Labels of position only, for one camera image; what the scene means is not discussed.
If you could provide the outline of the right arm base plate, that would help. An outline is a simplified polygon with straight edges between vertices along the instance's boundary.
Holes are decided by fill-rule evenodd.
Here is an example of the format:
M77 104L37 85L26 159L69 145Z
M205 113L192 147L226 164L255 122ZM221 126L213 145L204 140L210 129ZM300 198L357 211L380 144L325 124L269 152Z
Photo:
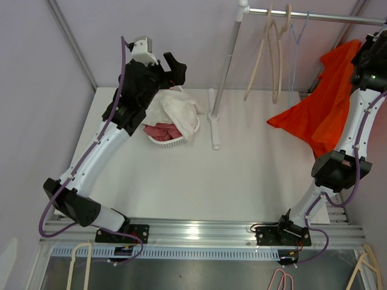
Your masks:
M252 225L250 231L255 234L259 246L311 246L309 230L297 225Z

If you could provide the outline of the beige wooden hanger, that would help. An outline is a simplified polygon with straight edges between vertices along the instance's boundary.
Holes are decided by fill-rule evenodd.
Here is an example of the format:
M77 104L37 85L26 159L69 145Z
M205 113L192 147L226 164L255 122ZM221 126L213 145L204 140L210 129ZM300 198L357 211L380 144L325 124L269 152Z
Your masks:
M255 81L255 78L256 78L256 75L257 75L260 63L261 63L262 55L264 53L265 44L268 45L268 40L267 40L268 12L269 12L269 9L268 9L268 11L266 13L266 19L265 19L263 36L261 38L261 43L260 43L259 48L258 48L258 53L257 53L257 56L256 56L256 62L255 62L255 65L254 65L254 68L253 68L253 71L252 71L252 75L250 77L249 84L247 86L247 89L246 89L246 92L245 92L245 95L244 95L244 101L247 101L247 99L248 99L248 97L250 95L250 91L252 90L252 85L253 85L253 82Z
M274 7L274 3L271 3L268 12L267 40L268 47L270 50L270 61L272 65L272 103L276 105L279 100L279 93L282 89L284 64L284 57L282 52L282 38L290 28L291 5L287 4L285 7L286 21L281 26L279 26L278 23L274 19L272 19Z

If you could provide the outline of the light blue wire hanger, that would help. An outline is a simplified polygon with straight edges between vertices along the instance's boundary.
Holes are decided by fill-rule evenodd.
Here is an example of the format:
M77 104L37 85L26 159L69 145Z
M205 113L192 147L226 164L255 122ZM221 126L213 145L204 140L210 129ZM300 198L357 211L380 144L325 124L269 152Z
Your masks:
M290 25L288 35L288 108L294 105L294 93L296 74L298 66L299 46L310 18L310 12L307 12L307 17L300 32L297 33L294 24Z

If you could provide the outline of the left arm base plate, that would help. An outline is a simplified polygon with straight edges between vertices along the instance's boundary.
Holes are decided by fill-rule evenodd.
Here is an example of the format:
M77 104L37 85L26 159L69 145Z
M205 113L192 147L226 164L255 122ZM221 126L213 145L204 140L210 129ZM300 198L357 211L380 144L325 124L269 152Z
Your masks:
M123 233L134 236L147 244L149 229L148 224L130 224L123 230ZM138 240L133 237L111 234L105 230L97 230L94 241L96 243L138 243Z

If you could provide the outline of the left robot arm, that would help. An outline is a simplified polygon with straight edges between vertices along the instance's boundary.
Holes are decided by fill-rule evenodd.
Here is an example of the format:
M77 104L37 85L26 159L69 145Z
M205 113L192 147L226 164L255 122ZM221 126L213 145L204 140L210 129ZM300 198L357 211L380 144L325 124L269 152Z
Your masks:
M163 56L169 71L165 71L160 62L144 64L135 59L123 62L119 87L88 148L58 179L48 178L44 183L44 191L50 199L47 208L54 207L76 225L109 231L116 242L129 238L130 227L125 224L128 219L93 201L91 190L115 152L145 119L156 93L185 83L187 66L171 53Z

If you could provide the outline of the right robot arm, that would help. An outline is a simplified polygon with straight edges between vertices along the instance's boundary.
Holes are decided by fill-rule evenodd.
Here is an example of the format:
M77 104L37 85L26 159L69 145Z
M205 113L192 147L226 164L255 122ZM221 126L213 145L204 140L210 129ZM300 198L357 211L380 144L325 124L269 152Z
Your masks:
M310 221L320 206L347 205L371 170L372 164L366 160L368 138L386 98L386 30L367 35L351 63L350 108L342 135L332 151L315 161L313 182L299 203L281 216L275 230L281 244L308 238Z

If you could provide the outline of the orange t shirt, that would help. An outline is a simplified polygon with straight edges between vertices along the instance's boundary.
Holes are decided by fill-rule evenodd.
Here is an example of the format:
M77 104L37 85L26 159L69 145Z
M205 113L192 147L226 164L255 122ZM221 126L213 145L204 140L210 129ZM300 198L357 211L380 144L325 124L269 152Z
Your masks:
M338 144L350 108L351 63L362 43L351 40L320 57L324 66L316 89L267 123L306 142L318 158Z

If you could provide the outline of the pink t shirt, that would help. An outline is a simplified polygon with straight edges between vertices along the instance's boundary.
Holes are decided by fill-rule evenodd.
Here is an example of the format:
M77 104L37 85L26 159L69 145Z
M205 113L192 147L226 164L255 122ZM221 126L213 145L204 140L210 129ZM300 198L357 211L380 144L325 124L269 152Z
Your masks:
M155 126L145 125L143 131L156 141L170 141L182 137L174 124L157 123Z

